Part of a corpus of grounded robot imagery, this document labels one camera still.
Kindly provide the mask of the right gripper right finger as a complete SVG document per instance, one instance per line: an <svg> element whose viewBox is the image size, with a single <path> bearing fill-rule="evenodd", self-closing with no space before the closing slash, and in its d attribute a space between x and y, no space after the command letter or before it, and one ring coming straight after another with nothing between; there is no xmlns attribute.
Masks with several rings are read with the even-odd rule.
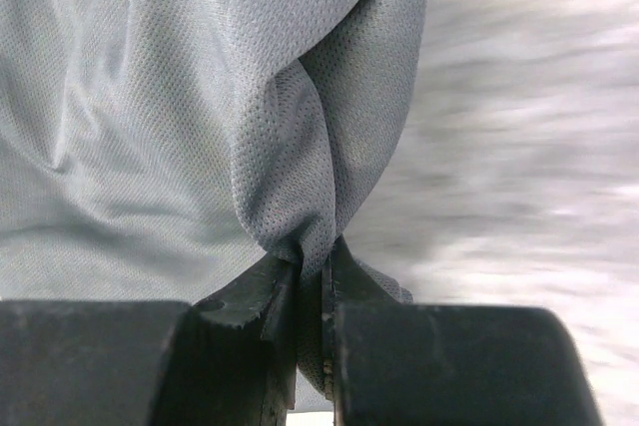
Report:
<svg viewBox="0 0 639 426"><path fill-rule="evenodd" d="M402 303L339 239L321 272L338 425L598 425L575 343L539 307Z"/></svg>

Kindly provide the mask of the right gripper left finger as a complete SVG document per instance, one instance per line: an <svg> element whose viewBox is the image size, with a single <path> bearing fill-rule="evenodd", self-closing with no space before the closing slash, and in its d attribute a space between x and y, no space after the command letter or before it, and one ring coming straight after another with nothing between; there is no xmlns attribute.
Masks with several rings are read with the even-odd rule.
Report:
<svg viewBox="0 0 639 426"><path fill-rule="evenodd" d="M3 301L5 425L282 425L299 268L267 256L196 304Z"/></svg>

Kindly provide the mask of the grey t shirt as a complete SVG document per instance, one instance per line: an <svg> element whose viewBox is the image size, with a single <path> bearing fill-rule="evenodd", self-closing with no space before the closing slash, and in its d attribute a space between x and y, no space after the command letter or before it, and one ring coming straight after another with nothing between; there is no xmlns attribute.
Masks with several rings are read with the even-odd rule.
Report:
<svg viewBox="0 0 639 426"><path fill-rule="evenodd" d="M320 268L386 168L426 0L1 0L1 295L195 301L304 266L300 403L326 411Z"/></svg>

